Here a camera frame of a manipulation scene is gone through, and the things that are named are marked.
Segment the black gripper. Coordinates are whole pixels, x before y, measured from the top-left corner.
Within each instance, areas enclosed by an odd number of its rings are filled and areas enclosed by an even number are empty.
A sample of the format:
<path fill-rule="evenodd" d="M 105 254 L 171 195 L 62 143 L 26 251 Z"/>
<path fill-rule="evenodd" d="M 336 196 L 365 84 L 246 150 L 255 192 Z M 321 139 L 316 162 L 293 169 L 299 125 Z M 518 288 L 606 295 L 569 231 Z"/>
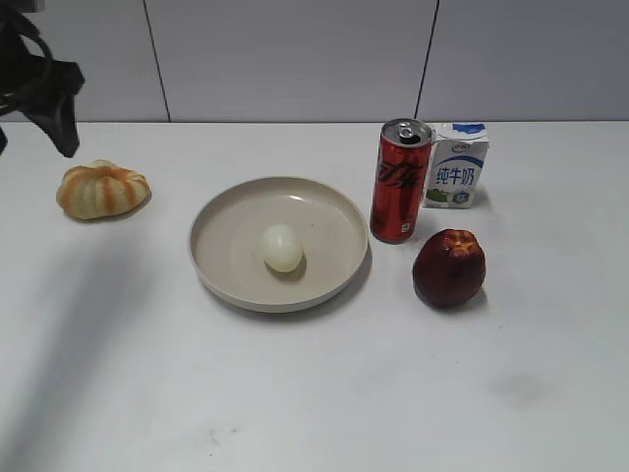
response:
<path fill-rule="evenodd" d="M 1 11 L 1 114 L 27 117 L 67 158 L 77 152 L 75 96 L 85 83 L 75 62 L 56 59 L 40 31 L 15 9 Z"/>

